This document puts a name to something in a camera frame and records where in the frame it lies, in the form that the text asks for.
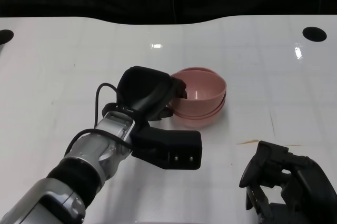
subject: white tabletop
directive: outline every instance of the white tabletop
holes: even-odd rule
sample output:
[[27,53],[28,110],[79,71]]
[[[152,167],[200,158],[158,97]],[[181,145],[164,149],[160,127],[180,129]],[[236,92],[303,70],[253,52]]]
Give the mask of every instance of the white tabletop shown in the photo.
[[[140,65],[172,74],[215,70],[225,110],[201,129],[197,171],[129,156],[87,209],[85,223],[256,223],[240,177],[265,140],[317,161],[337,189],[337,16],[238,16],[192,25],[120,25],[89,18],[0,18],[14,38],[0,51],[0,216],[93,127],[102,82]],[[303,37],[308,26],[328,38]],[[100,110],[115,94],[102,90]],[[153,123],[165,129],[171,119]],[[282,202],[280,188],[265,189]]]

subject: silver robot arm segment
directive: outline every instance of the silver robot arm segment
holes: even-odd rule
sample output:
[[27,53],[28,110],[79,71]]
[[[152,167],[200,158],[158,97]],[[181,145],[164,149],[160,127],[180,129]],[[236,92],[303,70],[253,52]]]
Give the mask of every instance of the silver robot arm segment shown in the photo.
[[[106,114],[96,129],[104,130],[130,142],[129,134],[134,125],[135,122],[131,117],[112,111]],[[130,152],[126,147],[107,137],[88,134],[74,143],[71,151],[64,156],[60,164],[67,161],[79,162],[79,165],[87,167],[91,172],[96,172],[98,185],[95,188],[94,197],[105,182],[115,175],[119,163],[128,157]],[[0,224],[82,223],[87,204],[81,195],[64,181],[47,177],[38,181],[0,220]]]

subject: stacked pink bowls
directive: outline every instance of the stacked pink bowls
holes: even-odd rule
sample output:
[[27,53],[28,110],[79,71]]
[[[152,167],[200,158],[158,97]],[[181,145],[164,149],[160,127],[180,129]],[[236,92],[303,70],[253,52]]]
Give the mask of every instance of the stacked pink bowls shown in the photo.
[[170,106],[177,122],[204,127],[214,122],[225,104],[227,83],[207,68],[192,67],[172,75],[186,83],[187,99],[174,98]]

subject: brown stain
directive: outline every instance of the brown stain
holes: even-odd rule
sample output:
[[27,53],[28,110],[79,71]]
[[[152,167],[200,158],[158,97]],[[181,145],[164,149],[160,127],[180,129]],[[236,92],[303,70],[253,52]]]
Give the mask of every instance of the brown stain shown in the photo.
[[241,144],[252,144],[254,142],[259,142],[259,140],[251,140],[251,141],[245,141],[245,142],[242,142],[240,144],[236,144],[236,145],[241,145]]

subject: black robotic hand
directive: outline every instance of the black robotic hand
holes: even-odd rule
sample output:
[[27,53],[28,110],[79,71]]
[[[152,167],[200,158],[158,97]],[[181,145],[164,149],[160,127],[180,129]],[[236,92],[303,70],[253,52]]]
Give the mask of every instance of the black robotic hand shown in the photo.
[[[247,188],[246,209],[254,207],[262,224],[337,223],[337,195],[321,167],[288,150],[259,142],[240,181],[240,187]],[[280,186],[286,205],[269,204],[260,185]]]
[[202,143],[198,131],[163,130],[150,127],[148,121],[170,117],[166,105],[174,97],[186,98],[186,84],[167,73],[135,66],[127,70],[118,84],[117,103],[107,104],[109,111],[127,114],[136,122],[130,134],[132,156],[163,169],[199,169]]

